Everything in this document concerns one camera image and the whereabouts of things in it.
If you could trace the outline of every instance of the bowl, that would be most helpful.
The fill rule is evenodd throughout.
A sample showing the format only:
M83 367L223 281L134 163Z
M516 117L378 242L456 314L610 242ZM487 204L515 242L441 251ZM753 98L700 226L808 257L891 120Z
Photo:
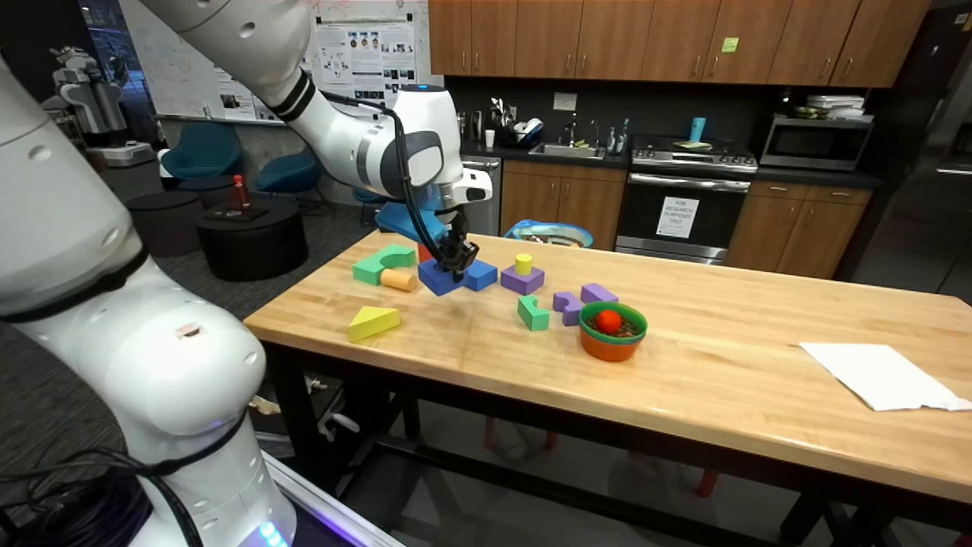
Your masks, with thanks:
M628 330L627 335L599 330L592 320L603 311L616 311L628 321ZM634 308L599 300L580 311L580 346L603 361L631 359L643 335L647 335L647 320Z

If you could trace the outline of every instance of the white paper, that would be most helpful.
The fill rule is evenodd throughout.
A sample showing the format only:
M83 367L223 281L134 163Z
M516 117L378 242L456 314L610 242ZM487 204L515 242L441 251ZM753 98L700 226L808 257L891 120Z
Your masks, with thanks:
M871 411L972 411L968 402L954 394L936 378L920 370L894 346L881 344L800 344L817 359L838 382L846 382Z
M694 196L665 196L655 234L660 236L686 241L694 234L696 214L700 214L700 199L694 199Z

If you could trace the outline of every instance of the blue block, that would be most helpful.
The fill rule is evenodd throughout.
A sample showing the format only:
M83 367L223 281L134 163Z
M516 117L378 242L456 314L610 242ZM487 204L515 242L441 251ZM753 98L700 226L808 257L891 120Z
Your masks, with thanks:
M472 293L482 293L496 281L500 281L500 270L493 263L475 262L472 268L464 268L462 286L472 288Z
M420 263L420 281L428 286L435 295L451 295L459 288L462 281L456 281L451 270L443 270L439 262L423 262Z

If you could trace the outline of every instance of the microwave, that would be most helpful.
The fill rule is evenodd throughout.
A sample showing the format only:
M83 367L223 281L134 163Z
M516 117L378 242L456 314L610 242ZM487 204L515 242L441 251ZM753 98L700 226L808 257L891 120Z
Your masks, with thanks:
M870 117L789 117L774 116L763 143L763 167L856 171L870 145Z

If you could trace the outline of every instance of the cabinet door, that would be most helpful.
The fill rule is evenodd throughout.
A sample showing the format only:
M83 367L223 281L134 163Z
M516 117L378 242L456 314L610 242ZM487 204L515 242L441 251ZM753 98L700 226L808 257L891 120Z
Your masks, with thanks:
M472 72L472 4L464 0L428 0L428 47L433 72Z
M867 204L808 196L781 257L785 274L832 276Z
M564 167L557 220L588 227L595 249L614 249L623 189L623 171Z
M771 60L774 84L827 84L859 0L794 0Z
M549 163L506 163L502 234L519 220L557 222L559 172Z
M464 4L472 18L472 72L515 75L516 72L516 8L511 0Z
M757 183L733 232L727 263L779 270L804 195L804 185Z
M832 84L891 87L931 0L859 0Z
M576 75L580 0L516 0L516 75Z
M651 0L585 4L576 57L585 78L638 78L651 32Z
M704 75L719 0L652 0L643 31L643 78L696 81Z
M767 81L789 0L722 0L711 40L711 81Z

